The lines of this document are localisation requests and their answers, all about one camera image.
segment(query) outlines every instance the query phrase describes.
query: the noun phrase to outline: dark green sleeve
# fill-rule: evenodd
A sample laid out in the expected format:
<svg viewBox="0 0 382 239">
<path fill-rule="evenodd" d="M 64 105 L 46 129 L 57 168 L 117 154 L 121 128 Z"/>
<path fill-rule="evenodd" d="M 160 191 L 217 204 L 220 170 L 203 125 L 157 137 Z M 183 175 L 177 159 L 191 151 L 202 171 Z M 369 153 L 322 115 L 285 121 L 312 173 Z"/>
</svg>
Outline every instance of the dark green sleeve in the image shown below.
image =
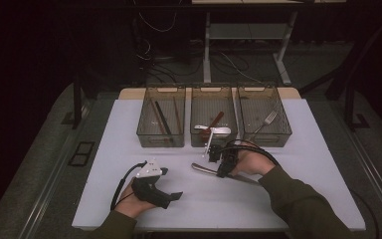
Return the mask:
<svg viewBox="0 0 382 239">
<path fill-rule="evenodd" d="M 111 211 L 89 239 L 130 239 L 137 221 L 122 213 Z"/>
<path fill-rule="evenodd" d="M 294 239 L 354 237 L 323 196 L 289 177 L 281 167 L 272 169 L 259 182 L 269 193 L 273 211 L 287 223 Z"/>
</svg>

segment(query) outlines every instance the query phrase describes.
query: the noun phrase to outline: hand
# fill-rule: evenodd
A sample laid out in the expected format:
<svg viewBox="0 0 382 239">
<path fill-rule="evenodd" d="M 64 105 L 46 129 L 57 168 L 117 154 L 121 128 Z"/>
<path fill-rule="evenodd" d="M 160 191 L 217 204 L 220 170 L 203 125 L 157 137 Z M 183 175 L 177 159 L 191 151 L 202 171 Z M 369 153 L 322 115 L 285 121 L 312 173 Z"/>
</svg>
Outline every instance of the hand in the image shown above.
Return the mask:
<svg viewBox="0 0 382 239">
<path fill-rule="evenodd" d="M 142 212 L 156 207 L 155 205 L 138 199 L 132 191 L 132 178 L 126 188 L 120 194 L 120 201 L 114 208 L 115 211 L 120 212 L 128 217 L 136 218 Z"/>
<path fill-rule="evenodd" d="M 252 146 L 249 143 L 241 143 L 241 145 Z M 238 152 L 237 166 L 232 170 L 231 174 L 236 175 L 238 172 L 245 172 L 247 174 L 265 175 L 275 167 L 275 164 L 270 161 L 266 156 L 253 152 L 250 150 L 240 150 Z"/>
</svg>

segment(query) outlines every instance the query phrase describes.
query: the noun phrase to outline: person's right hand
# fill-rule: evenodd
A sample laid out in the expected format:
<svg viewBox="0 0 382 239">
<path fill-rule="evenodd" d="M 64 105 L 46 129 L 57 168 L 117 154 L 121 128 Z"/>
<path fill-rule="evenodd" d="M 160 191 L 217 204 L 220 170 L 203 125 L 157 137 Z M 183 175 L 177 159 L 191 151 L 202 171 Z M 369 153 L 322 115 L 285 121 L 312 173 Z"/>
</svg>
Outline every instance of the person's right hand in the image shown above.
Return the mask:
<svg viewBox="0 0 382 239">
<path fill-rule="evenodd" d="M 241 143 L 241 145 L 254 147 L 253 145 L 245 142 Z M 274 167 L 275 164 L 266 156 L 250 150 L 241 149 L 238 152 L 237 166 L 232 170 L 231 174 L 236 175 L 242 171 L 251 175 L 265 175 Z"/>
</svg>

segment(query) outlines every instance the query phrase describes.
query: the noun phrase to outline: desk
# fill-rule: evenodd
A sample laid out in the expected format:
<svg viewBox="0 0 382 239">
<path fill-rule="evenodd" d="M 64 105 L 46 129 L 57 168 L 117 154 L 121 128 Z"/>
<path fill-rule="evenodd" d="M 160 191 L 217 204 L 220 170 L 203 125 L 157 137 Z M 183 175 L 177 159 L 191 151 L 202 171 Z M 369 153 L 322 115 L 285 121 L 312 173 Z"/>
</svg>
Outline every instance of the desk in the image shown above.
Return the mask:
<svg viewBox="0 0 382 239">
<path fill-rule="evenodd" d="M 100 226 L 109 212 L 120 179 L 138 162 L 155 158 L 167 167 L 156 186 L 167 193 L 183 191 L 168 209 L 156 208 L 138 218 L 137 231 L 286 231 L 262 187 L 207 175 L 192 162 L 216 169 L 202 158 L 204 148 L 192 147 L 189 134 L 191 102 L 185 108 L 185 146 L 142 148 L 135 134 L 144 89 L 125 89 L 110 113 L 73 226 Z M 295 89 L 280 89 L 293 134 L 285 147 L 266 148 L 294 178 L 325 196 L 336 215 L 352 230 L 365 230 L 364 220 L 325 144 L 305 100 Z"/>
<path fill-rule="evenodd" d="M 315 0 L 314 4 L 320 3 L 344 3 L 346 0 L 322 1 Z M 193 4 L 272 4 L 283 3 L 290 4 L 294 1 L 288 0 L 192 0 Z M 209 48 L 210 39 L 281 39 L 281 47 L 277 53 L 273 54 L 273 58 L 285 86 L 290 86 L 291 81 L 287 74 L 287 69 L 283 62 L 287 44 L 293 30 L 297 12 L 293 11 L 286 23 L 270 23 L 270 24 L 212 24 L 210 22 L 210 12 L 206 14 L 206 34 L 205 34 L 205 51 L 203 60 L 204 82 L 211 82 Z"/>
</svg>

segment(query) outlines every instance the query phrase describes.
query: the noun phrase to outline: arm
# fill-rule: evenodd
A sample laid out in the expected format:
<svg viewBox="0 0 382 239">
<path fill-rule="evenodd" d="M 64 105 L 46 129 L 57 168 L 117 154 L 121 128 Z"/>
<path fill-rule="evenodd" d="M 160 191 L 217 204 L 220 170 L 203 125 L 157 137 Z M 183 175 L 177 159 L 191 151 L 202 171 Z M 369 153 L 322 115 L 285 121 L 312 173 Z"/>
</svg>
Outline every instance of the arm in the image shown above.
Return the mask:
<svg viewBox="0 0 382 239">
<path fill-rule="evenodd" d="M 89 235 L 90 239 L 130 239 L 136 224 L 135 218 L 155 207 L 151 203 L 140 201 L 133 194 L 132 180 L 120 194 L 120 200 L 114 210 L 109 212 L 102 225 Z"/>
<path fill-rule="evenodd" d="M 323 196 L 311 186 L 292 179 L 265 156 L 240 151 L 232 174 L 239 171 L 264 176 L 259 183 L 269 193 L 273 211 L 287 223 L 294 239 L 354 237 Z"/>
</svg>

